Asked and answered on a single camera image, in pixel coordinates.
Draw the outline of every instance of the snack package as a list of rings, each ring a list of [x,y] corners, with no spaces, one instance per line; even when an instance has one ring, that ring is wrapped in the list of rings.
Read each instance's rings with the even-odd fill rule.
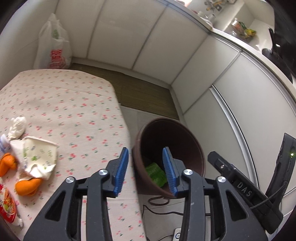
[[[17,215],[17,207],[9,190],[5,187],[3,179],[0,178],[0,215],[7,222],[23,227],[22,219]]]

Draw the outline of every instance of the silver screw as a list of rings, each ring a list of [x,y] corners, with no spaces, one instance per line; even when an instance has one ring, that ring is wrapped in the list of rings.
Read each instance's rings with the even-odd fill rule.
[[[66,178],[66,183],[72,183],[74,182],[74,177],[67,177]]]
[[[183,173],[184,173],[185,175],[192,175],[193,171],[190,170],[190,169],[185,169],[185,170],[183,171]]]
[[[106,169],[101,169],[101,170],[99,170],[99,174],[101,176],[104,176],[104,175],[107,175],[108,174],[108,171]]]
[[[218,177],[218,182],[224,183],[224,182],[226,182],[226,178],[219,176]]]

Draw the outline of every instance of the trash can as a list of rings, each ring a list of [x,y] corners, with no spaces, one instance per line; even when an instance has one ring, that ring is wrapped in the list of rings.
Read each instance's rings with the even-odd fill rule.
[[[161,195],[175,198],[166,183],[157,186],[145,167],[155,162],[163,171],[162,151],[168,146],[173,158],[182,160],[186,168],[201,176],[205,174],[205,157],[194,135],[181,123],[168,118],[157,118],[138,133],[133,147],[136,185],[139,194]]]

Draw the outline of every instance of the blue gripper pad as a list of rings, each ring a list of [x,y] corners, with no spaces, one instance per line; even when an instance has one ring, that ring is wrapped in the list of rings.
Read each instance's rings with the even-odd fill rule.
[[[104,185],[114,196],[121,192],[124,176],[128,166],[128,149],[122,148],[119,158],[109,161],[106,169],[110,172],[110,180]]]
[[[163,148],[163,165],[170,191],[176,198],[184,197],[189,190],[188,183],[182,179],[182,172],[186,167],[181,160],[172,157],[168,147]]]

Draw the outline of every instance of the black device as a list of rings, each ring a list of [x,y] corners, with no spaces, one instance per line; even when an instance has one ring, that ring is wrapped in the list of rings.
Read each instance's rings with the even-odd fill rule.
[[[128,149],[89,178],[68,177],[41,209],[24,241],[80,241],[81,205],[86,196],[87,241],[112,241],[107,197],[121,192],[128,165]]]
[[[168,147],[164,148],[163,164],[170,190],[177,198],[185,197],[179,240],[205,239],[204,196],[210,200],[211,240],[267,240],[265,230],[273,233],[283,220],[279,204],[294,170],[295,148],[296,139],[285,133],[266,194],[215,151],[208,155],[208,161],[221,176],[211,180],[186,169]]]

